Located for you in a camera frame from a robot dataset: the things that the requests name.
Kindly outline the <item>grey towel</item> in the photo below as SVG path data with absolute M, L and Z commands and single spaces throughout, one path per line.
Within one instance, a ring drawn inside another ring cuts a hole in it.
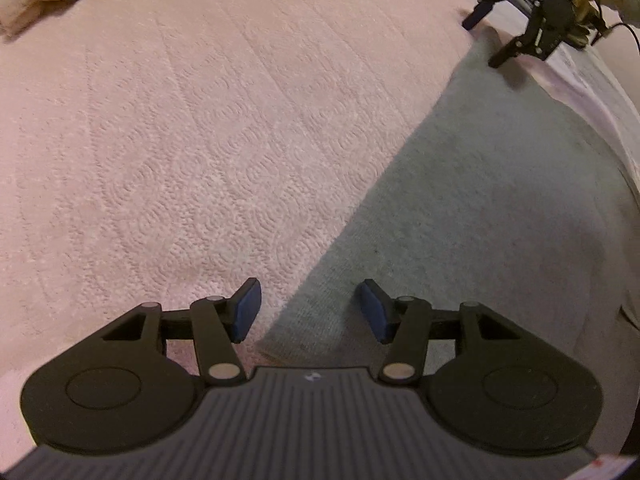
M 475 300 L 591 366 L 639 361 L 639 196 L 612 148 L 485 29 L 260 341 L 296 365 L 376 362 L 357 285 Z

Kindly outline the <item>pink quilted bedspread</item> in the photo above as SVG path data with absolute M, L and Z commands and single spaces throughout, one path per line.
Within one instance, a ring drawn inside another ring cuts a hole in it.
M 76 0 L 1 43 L 1 465 L 26 379 L 137 304 L 262 283 L 259 344 L 436 105 L 474 0 Z M 598 51 L 513 60 L 626 169 L 639 116 Z M 591 445 L 629 432 L 639 361 L 591 367 Z

